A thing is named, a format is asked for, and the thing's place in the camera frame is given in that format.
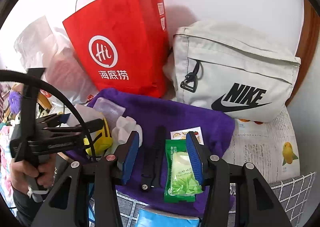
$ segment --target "qr code sticker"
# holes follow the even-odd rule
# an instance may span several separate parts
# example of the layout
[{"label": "qr code sticker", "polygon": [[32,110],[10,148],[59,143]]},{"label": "qr code sticker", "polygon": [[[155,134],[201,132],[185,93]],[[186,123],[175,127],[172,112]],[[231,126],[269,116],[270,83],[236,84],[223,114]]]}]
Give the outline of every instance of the qr code sticker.
[{"label": "qr code sticker", "polygon": [[164,31],[164,29],[165,29],[164,17],[161,18],[160,21],[161,21],[162,30]]},{"label": "qr code sticker", "polygon": [[164,6],[163,6],[163,3],[159,3],[159,4],[158,4],[158,10],[159,10],[159,15],[163,15],[163,14],[164,14]]}]

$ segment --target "black carabiner clip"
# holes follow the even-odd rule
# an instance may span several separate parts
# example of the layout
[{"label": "black carabiner clip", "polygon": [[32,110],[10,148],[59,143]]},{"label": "black carabiner clip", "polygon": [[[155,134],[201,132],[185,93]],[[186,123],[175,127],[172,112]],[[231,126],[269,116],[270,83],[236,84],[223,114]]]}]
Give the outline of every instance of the black carabiner clip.
[{"label": "black carabiner clip", "polygon": [[199,71],[199,67],[200,67],[200,61],[196,60],[196,66],[193,69],[192,72],[189,72],[186,76],[183,82],[181,82],[180,87],[190,91],[192,93],[196,92],[196,89],[198,87],[198,77],[197,77],[197,73]]}]

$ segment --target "red logo on plastic bag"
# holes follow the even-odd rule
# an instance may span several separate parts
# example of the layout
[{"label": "red logo on plastic bag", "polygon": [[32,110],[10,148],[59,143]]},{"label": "red logo on plastic bag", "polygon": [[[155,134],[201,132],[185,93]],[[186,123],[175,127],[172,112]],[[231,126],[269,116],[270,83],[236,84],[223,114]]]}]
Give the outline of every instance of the red logo on plastic bag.
[{"label": "red logo on plastic bag", "polygon": [[100,66],[112,68],[118,62],[118,52],[113,43],[102,35],[96,35],[89,42],[89,52]]},{"label": "red logo on plastic bag", "polygon": [[45,90],[43,90],[43,89],[41,89],[40,92],[41,92],[47,99],[49,99],[49,98],[52,96],[49,92],[47,92],[47,91],[45,91]]}]

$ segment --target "brown wooden frame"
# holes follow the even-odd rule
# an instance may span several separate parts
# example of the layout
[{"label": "brown wooden frame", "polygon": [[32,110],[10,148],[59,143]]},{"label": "brown wooden frame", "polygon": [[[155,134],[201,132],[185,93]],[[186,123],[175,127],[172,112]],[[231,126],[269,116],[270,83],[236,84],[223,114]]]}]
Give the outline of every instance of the brown wooden frame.
[{"label": "brown wooden frame", "polygon": [[285,105],[288,106],[294,95],[299,90],[312,62],[316,51],[320,32],[320,17],[308,0],[304,0],[304,21],[296,56],[301,58],[298,78],[290,98]]}]

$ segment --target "black sleeve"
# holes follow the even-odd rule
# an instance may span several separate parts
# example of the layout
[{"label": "black sleeve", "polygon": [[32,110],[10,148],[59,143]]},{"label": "black sleeve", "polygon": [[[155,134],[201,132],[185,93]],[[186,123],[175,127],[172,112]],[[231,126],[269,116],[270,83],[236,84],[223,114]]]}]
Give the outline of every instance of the black sleeve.
[{"label": "black sleeve", "polygon": [[18,210],[17,220],[23,226],[29,227],[43,202],[36,203],[32,198],[15,188],[13,188],[13,201]]}]

